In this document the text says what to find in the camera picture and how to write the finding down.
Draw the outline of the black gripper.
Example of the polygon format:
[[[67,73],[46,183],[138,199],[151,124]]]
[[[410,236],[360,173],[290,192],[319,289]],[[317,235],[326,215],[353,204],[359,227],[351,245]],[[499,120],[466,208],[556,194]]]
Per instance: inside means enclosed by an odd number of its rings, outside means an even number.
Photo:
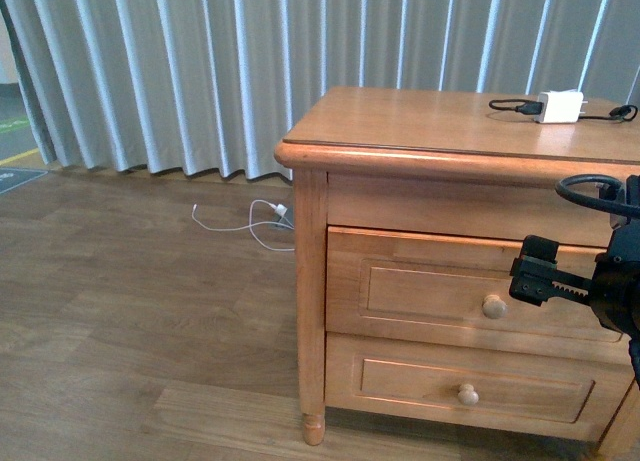
[[[610,225],[612,236],[607,251],[596,257],[592,286],[590,279],[558,269],[558,242],[528,235],[511,266],[509,296],[538,307],[554,297],[589,305],[589,292],[603,327],[638,337],[639,218],[612,214]]]

